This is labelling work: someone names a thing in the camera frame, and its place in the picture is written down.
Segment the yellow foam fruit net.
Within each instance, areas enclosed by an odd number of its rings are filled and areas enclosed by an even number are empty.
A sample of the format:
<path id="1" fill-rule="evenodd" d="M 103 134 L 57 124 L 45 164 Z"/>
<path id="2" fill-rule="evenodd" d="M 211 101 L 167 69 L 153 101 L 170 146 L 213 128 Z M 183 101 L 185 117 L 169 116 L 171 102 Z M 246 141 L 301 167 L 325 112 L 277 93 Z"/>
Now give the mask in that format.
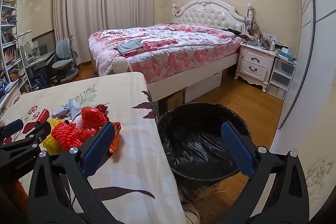
<path id="1" fill-rule="evenodd" d="M 51 133 L 42 141 L 43 147 L 50 155 L 59 155 L 64 152 L 61 141 L 64 139 L 64 127 L 66 123 L 57 118 L 50 119 Z"/>

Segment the red bottle with black cap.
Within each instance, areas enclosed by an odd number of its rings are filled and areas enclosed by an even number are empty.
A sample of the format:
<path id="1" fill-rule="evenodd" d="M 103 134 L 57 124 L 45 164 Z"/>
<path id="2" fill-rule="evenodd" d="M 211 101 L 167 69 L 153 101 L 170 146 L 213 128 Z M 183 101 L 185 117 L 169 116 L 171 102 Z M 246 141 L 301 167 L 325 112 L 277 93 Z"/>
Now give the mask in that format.
<path id="1" fill-rule="evenodd" d="M 50 116 L 50 112 L 47 109 L 43 109 L 43 111 L 40 113 L 40 115 L 37 118 L 37 124 L 43 124 L 45 123 Z"/>

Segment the red foam fruit net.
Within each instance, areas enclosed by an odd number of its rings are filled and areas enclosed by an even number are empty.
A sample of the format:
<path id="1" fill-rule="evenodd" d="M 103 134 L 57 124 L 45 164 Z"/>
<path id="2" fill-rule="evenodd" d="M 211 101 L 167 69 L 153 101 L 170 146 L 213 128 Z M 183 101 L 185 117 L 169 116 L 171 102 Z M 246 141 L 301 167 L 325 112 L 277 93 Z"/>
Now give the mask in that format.
<path id="1" fill-rule="evenodd" d="M 79 139 L 79 129 L 75 123 L 60 122 L 51 132 L 51 136 L 59 143 L 64 152 L 72 147 L 81 147 L 82 142 Z"/>

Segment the lavender paper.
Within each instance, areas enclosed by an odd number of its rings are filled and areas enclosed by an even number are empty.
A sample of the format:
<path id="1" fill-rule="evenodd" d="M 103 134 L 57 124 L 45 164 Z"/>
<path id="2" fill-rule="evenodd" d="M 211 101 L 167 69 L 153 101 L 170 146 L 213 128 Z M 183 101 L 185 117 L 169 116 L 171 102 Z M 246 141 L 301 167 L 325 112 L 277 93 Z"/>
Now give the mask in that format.
<path id="1" fill-rule="evenodd" d="M 64 118 L 69 117 L 71 114 L 70 107 L 68 105 L 62 106 L 59 110 L 57 110 L 55 113 L 52 113 L 52 118 Z"/>

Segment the camel milk powder sachet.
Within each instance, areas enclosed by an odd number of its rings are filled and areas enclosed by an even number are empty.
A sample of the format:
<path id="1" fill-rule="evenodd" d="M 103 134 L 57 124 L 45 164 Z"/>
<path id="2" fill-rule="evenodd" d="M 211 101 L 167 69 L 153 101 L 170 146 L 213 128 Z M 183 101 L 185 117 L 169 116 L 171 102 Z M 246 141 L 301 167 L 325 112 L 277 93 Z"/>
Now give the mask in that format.
<path id="1" fill-rule="evenodd" d="M 68 107 L 70 110 L 70 118 L 74 121 L 74 119 L 80 115 L 82 107 L 80 107 L 73 99 L 68 101 Z"/>

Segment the red plastic bag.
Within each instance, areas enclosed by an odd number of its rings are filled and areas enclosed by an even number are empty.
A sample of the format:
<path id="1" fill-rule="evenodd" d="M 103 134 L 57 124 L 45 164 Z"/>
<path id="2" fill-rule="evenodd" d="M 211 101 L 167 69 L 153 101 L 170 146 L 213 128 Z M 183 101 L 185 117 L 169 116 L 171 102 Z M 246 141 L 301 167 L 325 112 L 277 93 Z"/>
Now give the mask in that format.
<path id="1" fill-rule="evenodd" d="M 84 143 L 89 137 L 95 136 L 99 129 L 107 122 L 105 115 L 97 108 L 84 107 L 81 110 L 82 127 L 79 139 Z"/>

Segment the dark red scrap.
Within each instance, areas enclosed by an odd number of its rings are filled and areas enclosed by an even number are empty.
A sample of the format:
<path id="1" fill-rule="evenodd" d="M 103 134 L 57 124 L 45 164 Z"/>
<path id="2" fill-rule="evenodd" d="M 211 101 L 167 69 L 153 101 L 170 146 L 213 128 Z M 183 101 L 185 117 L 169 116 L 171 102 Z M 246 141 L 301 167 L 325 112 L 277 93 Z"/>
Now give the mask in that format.
<path id="1" fill-rule="evenodd" d="M 108 116 L 108 106 L 99 104 L 96 106 L 96 109 L 98 109 L 101 113 L 103 113 L 105 117 Z"/>

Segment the orange plastic bag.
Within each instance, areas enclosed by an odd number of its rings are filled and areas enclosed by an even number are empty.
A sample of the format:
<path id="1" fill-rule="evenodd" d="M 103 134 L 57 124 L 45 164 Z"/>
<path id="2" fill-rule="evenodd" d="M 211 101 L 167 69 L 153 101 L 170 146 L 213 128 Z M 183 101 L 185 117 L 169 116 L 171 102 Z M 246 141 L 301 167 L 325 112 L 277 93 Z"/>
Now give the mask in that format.
<path id="1" fill-rule="evenodd" d="M 109 146 L 109 152 L 114 153 L 117 151 L 118 145 L 120 143 L 120 131 L 121 131 L 121 124 L 120 122 L 112 122 L 114 125 L 114 139 Z"/>

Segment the white bookshelf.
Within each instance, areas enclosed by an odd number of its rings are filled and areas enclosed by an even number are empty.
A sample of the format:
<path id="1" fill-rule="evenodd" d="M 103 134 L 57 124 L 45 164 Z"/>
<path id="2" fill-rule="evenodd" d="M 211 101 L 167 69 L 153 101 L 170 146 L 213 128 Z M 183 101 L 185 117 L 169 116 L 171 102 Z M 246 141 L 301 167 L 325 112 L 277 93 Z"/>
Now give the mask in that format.
<path id="1" fill-rule="evenodd" d="M 18 0 L 1 0 L 1 71 L 22 94 L 31 91 L 18 35 Z"/>

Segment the translucent plastic drawer unit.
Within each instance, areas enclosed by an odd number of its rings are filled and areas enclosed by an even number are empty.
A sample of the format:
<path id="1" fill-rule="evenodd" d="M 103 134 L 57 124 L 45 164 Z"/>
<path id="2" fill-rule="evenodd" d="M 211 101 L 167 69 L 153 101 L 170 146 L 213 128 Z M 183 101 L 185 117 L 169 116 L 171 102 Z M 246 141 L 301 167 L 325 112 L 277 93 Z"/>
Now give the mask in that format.
<path id="1" fill-rule="evenodd" d="M 294 73 L 295 64 L 288 59 L 277 56 L 266 92 L 283 101 L 289 91 Z"/>

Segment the folded grey cloth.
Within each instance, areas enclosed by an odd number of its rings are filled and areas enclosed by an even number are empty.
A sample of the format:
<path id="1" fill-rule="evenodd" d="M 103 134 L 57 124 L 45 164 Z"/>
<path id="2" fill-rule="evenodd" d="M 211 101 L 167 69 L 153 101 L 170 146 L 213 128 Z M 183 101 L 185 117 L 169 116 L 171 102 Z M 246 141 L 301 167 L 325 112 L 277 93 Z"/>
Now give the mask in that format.
<path id="1" fill-rule="evenodd" d="M 127 42 L 121 43 L 117 46 L 117 50 L 119 53 L 124 54 L 130 51 L 138 50 L 142 48 L 143 45 L 141 40 L 129 40 Z"/>

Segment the cardboard box under bed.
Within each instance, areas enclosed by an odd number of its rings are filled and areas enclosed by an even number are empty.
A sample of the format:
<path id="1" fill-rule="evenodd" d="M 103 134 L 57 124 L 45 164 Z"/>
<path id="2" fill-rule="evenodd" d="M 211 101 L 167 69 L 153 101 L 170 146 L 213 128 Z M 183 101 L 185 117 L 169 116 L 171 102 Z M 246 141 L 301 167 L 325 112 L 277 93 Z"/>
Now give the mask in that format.
<path id="1" fill-rule="evenodd" d="M 164 112 L 173 110 L 185 103 L 185 89 L 182 89 L 162 99 L 161 108 Z"/>

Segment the sliding wardrobe door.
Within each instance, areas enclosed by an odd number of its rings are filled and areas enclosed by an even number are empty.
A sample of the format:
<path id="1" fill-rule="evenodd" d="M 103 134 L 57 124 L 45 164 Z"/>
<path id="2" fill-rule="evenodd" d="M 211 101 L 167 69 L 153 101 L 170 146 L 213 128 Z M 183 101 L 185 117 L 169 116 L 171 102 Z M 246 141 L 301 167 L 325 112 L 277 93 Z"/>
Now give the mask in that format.
<path id="1" fill-rule="evenodd" d="M 335 71 L 335 0 L 301 0 L 296 69 L 284 99 L 272 152 L 298 147 L 329 95 Z"/>

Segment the white nightstand with drawers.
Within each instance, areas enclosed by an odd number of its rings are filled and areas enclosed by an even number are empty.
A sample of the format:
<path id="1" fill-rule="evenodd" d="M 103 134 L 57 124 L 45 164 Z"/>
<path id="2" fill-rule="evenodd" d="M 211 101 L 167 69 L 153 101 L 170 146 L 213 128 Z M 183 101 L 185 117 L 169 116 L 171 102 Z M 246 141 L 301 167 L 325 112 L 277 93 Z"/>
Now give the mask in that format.
<path id="1" fill-rule="evenodd" d="M 265 93 L 275 57 L 275 51 L 242 43 L 234 79 L 237 80 L 240 77 L 251 85 L 261 86 Z"/>

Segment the pink floral quilt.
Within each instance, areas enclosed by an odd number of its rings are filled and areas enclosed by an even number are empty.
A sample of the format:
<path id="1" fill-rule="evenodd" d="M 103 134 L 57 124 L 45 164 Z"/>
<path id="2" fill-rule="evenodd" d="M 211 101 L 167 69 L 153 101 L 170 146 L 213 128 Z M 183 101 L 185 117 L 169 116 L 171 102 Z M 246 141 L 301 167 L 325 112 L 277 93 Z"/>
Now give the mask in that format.
<path id="1" fill-rule="evenodd" d="M 142 48 L 121 54 L 117 46 L 141 40 Z M 243 38 L 205 26 L 156 24 L 103 30 L 88 39 L 99 76 L 140 72 L 148 83 L 218 61 L 238 51 Z"/>

